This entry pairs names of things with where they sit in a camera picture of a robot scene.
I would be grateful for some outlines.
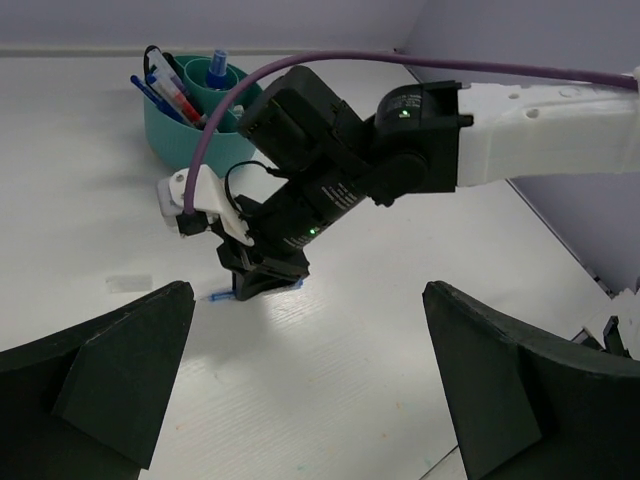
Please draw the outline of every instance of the teal pen holder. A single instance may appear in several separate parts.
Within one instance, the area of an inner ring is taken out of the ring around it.
[[[175,57],[178,63],[176,73],[182,78],[198,106],[207,116],[220,103],[228,90],[210,90],[204,84],[204,75],[200,76],[201,65],[208,62],[207,57],[184,55]],[[227,87],[232,88],[247,74],[239,68],[229,65],[227,70]],[[260,95],[262,89],[253,84],[235,102],[234,105],[242,105],[245,109]],[[237,163],[250,160],[256,148],[247,139],[236,131],[237,117],[227,110],[225,116],[218,125],[207,152],[205,164],[222,178],[227,171]],[[191,163],[193,152],[202,137],[202,130],[189,127],[166,116],[147,98],[144,97],[144,127],[147,142],[155,154],[174,170],[187,168]]]

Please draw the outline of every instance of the white robotic arm segment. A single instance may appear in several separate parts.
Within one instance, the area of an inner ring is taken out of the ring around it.
[[[588,84],[472,84],[459,111],[458,186],[530,175],[640,171],[637,92]]]

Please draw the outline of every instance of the blue pen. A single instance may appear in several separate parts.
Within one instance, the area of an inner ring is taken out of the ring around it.
[[[144,93],[149,100],[151,100],[154,103],[154,105],[158,108],[158,110],[160,110],[166,116],[174,119],[176,122],[184,123],[182,121],[182,117],[178,114],[178,112],[176,112],[173,109],[173,107],[171,107],[171,105],[169,105],[167,103],[167,101],[165,99],[158,98],[156,96],[156,94],[153,92],[153,90],[151,90],[149,87],[147,87],[142,82],[142,80],[140,80],[140,78],[138,78],[137,75],[131,75],[129,80],[131,80],[131,83],[133,83],[136,87],[138,87],[138,89],[142,93]]]
[[[216,50],[211,58],[209,70],[205,78],[207,87],[225,90],[227,86],[227,52]]]

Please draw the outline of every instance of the black cable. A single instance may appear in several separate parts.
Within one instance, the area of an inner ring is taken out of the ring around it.
[[[262,168],[264,168],[265,172],[267,172],[269,175],[273,175],[274,177],[278,177],[278,178],[289,178],[289,175],[287,175],[286,173],[283,173],[277,168],[267,167],[264,163],[259,162],[257,160],[247,160],[244,162],[236,163],[231,168],[229,168],[229,170],[227,170],[227,173],[224,176],[224,194],[238,215],[242,216],[243,218],[249,218],[251,217],[251,215],[244,213],[242,210],[240,210],[240,207],[238,207],[238,204],[233,199],[233,195],[231,195],[231,187],[229,186],[229,176],[231,175],[231,172],[233,172],[236,168],[244,167],[245,165],[259,165]]]

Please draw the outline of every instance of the blue marker cap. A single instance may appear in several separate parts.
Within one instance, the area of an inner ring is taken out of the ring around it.
[[[209,70],[205,78],[207,87],[224,90],[227,86],[227,52],[216,50],[211,58]]]

